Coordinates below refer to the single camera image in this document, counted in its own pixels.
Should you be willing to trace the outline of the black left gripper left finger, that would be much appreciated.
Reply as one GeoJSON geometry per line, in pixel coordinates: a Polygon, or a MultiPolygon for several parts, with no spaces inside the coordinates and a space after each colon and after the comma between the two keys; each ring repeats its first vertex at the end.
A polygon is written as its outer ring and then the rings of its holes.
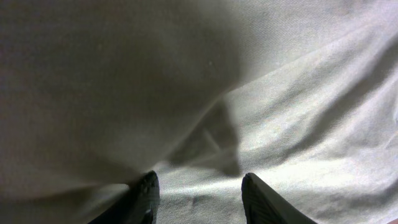
{"type": "Polygon", "coordinates": [[[152,170],[89,224],[156,224],[159,203],[159,179],[152,170]]]}

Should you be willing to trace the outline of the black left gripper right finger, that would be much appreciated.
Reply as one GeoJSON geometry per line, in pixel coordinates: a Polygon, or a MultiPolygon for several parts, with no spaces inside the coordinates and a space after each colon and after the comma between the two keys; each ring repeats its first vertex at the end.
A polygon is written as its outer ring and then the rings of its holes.
{"type": "Polygon", "coordinates": [[[254,173],[243,177],[241,191],[247,224],[317,224],[254,173]]]}

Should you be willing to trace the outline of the light green shorts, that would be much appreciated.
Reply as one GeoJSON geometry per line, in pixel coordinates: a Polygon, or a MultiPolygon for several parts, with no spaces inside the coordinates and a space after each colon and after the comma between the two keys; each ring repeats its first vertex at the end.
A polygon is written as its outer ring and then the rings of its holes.
{"type": "Polygon", "coordinates": [[[1,222],[247,223],[256,174],[316,223],[397,221],[396,1],[2,1],[1,222]]]}

